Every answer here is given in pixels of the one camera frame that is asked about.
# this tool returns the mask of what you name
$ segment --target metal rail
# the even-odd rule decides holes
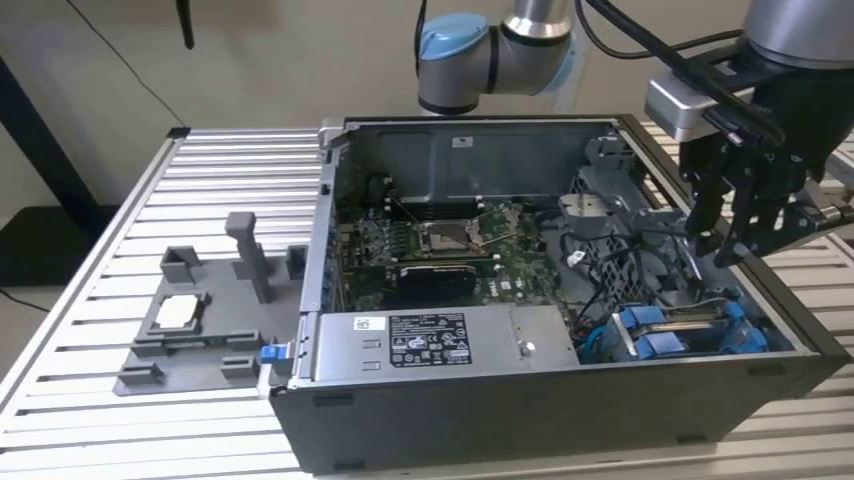
[[[649,128],[671,154],[675,145]],[[169,140],[2,385],[0,480],[297,479],[253,389],[117,397],[114,374],[159,281],[166,245],[236,258],[229,211],[258,216],[268,253],[308,235],[316,130],[193,130]],[[854,143],[844,146],[854,150]],[[854,253],[829,236],[767,259],[854,354]],[[372,478],[398,478],[401,472]],[[773,402],[713,447],[605,452],[416,469],[406,478],[688,479],[854,475],[854,365],[805,398]]]

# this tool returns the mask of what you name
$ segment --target floor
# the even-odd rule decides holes
[[[0,218],[0,228],[7,219]],[[50,308],[65,287],[22,287],[6,288],[5,291],[17,299],[33,303],[43,308]],[[46,314],[38,310],[18,305],[0,295],[0,322],[2,334],[0,334],[0,379],[5,377],[9,368],[31,334],[38,329]]]

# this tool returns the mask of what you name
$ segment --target blue latch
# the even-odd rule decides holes
[[[264,345],[258,354],[260,362],[278,363],[288,360],[288,345]]]
[[[627,329],[632,329],[639,325],[667,323],[664,312],[659,307],[629,307],[620,312],[619,318]]]

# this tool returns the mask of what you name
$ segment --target power supply label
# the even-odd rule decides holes
[[[388,317],[390,364],[400,367],[468,365],[465,315],[436,313]]]

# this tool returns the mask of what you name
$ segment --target cable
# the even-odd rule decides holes
[[[668,311],[668,312],[675,311],[675,310],[691,310],[693,308],[699,308],[699,307],[703,307],[705,305],[711,305],[712,303],[721,303],[721,302],[723,303],[731,302],[731,300],[728,298],[725,298],[725,297],[713,297],[713,298],[707,298],[705,300],[703,300],[700,302],[696,302],[696,303],[693,303],[691,305],[679,305],[679,306],[675,306],[675,307],[665,307],[665,308],[661,308],[661,310]]]
[[[145,82],[142,81],[142,78],[138,76],[138,73],[135,73],[135,70],[133,69],[133,67],[130,66],[130,64],[127,63],[127,61],[125,60],[123,56],[118,53],[118,50],[115,50],[115,47],[111,46],[111,43],[109,43],[109,40],[106,40],[106,37],[103,37],[103,35],[101,34],[101,32],[97,30],[97,28],[94,28],[94,25],[91,25],[91,22],[89,21],[89,19],[86,18],[86,16],[82,14],[82,12],[79,11],[79,9],[77,8],[77,6],[74,5],[71,0],[65,0],[65,3],[67,4],[67,6],[73,9],[74,12],[77,12],[77,16],[79,17],[79,19],[85,22],[85,24],[87,25],[89,29],[91,30],[91,32],[94,32],[94,35],[98,36],[98,38],[102,40],[103,44],[106,45],[106,47],[109,47],[109,49],[111,50],[111,53],[115,54],[115,57],[118,57],[118,60],[121,60],[121,63],[123,63],[123,66],[127,67],[127,70],[130,71],[130,75],[133,75],[133,78],[135,78],[135,81],[138,82],[138,84],[142,86],[142,88],[145,90],[147,90],[147,93],[150,93],[150,96],[154,97],[154,99],[157,100],[157,102],[159,102],[159,105],[162,105],[162,108],[165,108],[169,113],[171,114],[171,117],[174,118],[174,120],[177,121],[177,123],[180,124],[181,127],[185,127],[186,124],[184,123],[184,121],[181,120],[181,117],[177,116],[177,114],[174,113],[174,110],[171,110],[171,108],[169,107],[169,105],[165,103],[165,101],[162,100],[162,98],[159,98],[159,96],[154,93],[154,91],[150,89],[150,87],[145,84]]]
[[[707,95],[717,102],[717,109],[727,113],[727,120],[731,120],[736,127],[740,127],[745,133],[765,140],[772,146],[781,146],[785,141],[785,133],[764,113],[737,99],[732,93],[712,80],[705,72],[688,62],[608,0],[586,0],[586,3],[617,29],[647,48],[652,55],[672,70],[687,87]]]
[[[25,307],[34,308],[34,309],[35,309],[35,310],[38,310],[39,312],[43,312],[43,313],[49,313],[49,312],[50,312],[50,310],[47,310],[46,308],[39,307],[38,305],[35,305],[35,304],[33,304],[33,303],[25,302],[23,300],[19,300],[19,299],[14,298],[14,297],[9,294],[9,292],[6,292],[2,288],[0,288],[0,295],[2,295],[5,298],[7,298],[9,300],[11,300],[14,303],[17,303],[17,304],[19,304],[19,305],[23,305]]]
[[[421,6],[417,9],[417,20],[414,20],[414,76],[417,77],[421,68],[421,33],[424,32],[424,19],[426,18],[426,0],[421,0]]]
[[[584,13],[584,8],[581,6],[581,0],[574,0],[574,11],[577,12],[577,21],[581,24],[581,28],[584,29],[586,36],[589,37],[589,42],[596,46],[598,50],[601,50],[601,52],[608,57],[617,58],[620,60],[641,60],[644,58],[655,57],[655,55],[648,50],[644,50],[641,52],[620,52],[608,47],[596,33],[592,31],[589,22],[586,21],[586,14]],[[695,38],[693,40],[688,40],[685,42],[671,45],[669,48],[679,52],[689,48],[708,45],[709,43],[720,42],[723,40],[731,40],[740,37],[743,33],[743,30],[727,30],[725,32],[715,33],[712,35],[707,35],[704,37]]]

